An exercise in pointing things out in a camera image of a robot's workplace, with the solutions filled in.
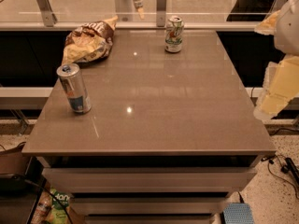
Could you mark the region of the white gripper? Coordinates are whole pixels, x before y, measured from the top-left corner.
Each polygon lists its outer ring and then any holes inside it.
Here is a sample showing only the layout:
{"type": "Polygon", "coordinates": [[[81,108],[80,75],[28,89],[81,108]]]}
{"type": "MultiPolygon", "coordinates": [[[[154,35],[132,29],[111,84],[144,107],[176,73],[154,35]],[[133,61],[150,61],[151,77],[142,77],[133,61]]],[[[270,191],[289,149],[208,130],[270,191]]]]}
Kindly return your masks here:
{"type": "Polygon", "coordinates": [[[261,21],[254,32],[274,34],[276,49],[286,55],[279,63],[270,62],[265,70],[253,115],[267,120],[275,117],[299,93],[299,0],[288,0],[281,10],[261,21]]]}

